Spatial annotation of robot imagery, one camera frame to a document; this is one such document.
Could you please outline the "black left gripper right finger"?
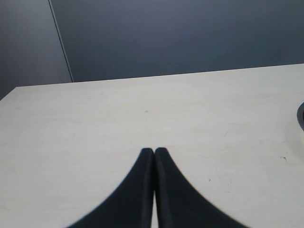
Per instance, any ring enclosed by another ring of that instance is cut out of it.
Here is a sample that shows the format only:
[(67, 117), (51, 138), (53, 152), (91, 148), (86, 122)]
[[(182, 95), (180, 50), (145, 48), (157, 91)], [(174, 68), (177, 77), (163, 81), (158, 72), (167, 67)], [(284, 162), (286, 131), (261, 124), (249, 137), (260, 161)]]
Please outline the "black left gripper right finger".
[(154, 155), (160, 228), (245, 227), (206, 200), (183, 176), (166, 148), (157, 148)]

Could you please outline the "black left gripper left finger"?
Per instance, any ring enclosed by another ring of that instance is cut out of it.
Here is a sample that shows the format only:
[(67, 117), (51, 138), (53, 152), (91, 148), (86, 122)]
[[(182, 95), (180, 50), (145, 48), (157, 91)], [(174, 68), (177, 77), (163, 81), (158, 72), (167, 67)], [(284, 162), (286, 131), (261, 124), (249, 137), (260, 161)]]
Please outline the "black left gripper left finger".
[(153, 150), (143, 148), (120, 185), (71, 228), (150, 228), (153, 209)]

